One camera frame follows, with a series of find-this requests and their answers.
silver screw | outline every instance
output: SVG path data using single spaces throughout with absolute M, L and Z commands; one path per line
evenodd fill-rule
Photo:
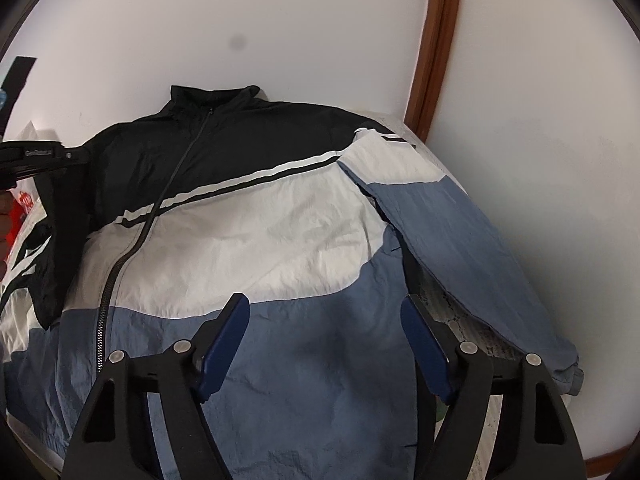
M 538 354 L 527 354 L 527 363 L 531 366 L 540 366 L 542 364 L 542 359 Z
M 460 349 L 465 354 L 475 354 L 478 351 L 478 346 L 476 346 L 476 343 L 472 343 L 471 341 L 463 341 L 460 343 Z
M 124 359 L 124 352 L 122 350 L 114 350 L 109 354 L 109 361 L 112 363 L 119 363 Z
M 186 339 L 180 339 L 180 341 L 174 343 L 174 351 L 178 354 L 187 352 L 189 348 L 191 348 L 191 341 L 187 341 Z

zipper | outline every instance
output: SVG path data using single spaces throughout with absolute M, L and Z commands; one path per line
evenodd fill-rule
M 197 135 L 193 137 L 193 140 L 187 146 L 187 149 L 182 154 L 180 161 L 178 161 L 178 164 L 176 165 L 174 172 L 172 173 L 171 177 L 169 177 L 169 180 L 164 186 L 164 189 L 156 199 L 154 206 L 151 208 L 151 212 L 149 213 L 149 216 L 145 220 L 145 224 L 142 227 L 142 231 L 140 231 L 140 234 L 138 235 L 138 239 L 136 240 L 136 243 L 133 245 L 132 248 L 130 248 L 129 251 L 127 251 L 127 253 L 123 254 L 113 264 L 113 267 L 111 267 L 111 270 L 109 271 L 109 274 L 107 276 L 107 281 L 105 282 L 104 288 L 102 290 L 102 296 L 100 297 L 100 306 L 98 307 L 98 321 L 97 321 L 96 330 L 95 330 L 95 365 L 96 365 L 98 374 L 102 370 L 102 365 L 104 364 L 104 360 L 106 358 L 104 355 L 104 346 L 105 346 L 105 339 L 106 339 L 107 317 L 109 316 L 109 307 L 111 303 L 111 295 L 113 294 L 113 287 L 115 286 L 116 281 L 118 280 L 120 271 L 122 270 L 122 267 L 124 266 L 124 264 L 127 263 L 127 261 L 135 253 L 137 253 L 140 250 L 140 247 L 142 247 L 142 244 L 145 242 L 146 238 L 148 237 L 149 231 L 151 231 L 151 226 L 153 225 L 154 219 L 158 214 L 158 211 L 160 209 L 160 206 L 162 205 L 162 201 L 164 200 L 164 196 L 166 195 L 169 189 L 169 186 L 174 181 L 175 176 L 180 170 L 180 167 L 183 164 L 184 159 L 187 157 L 187 155 L 191 151 L 193 145 L 200 138 L 212 114 L 213 114 L 213 108 L 211 108 L 207 113 L 207 116 L 205 117 L 204 121 L 202 121 L 202 125 L 200 126 L 200 129 Z

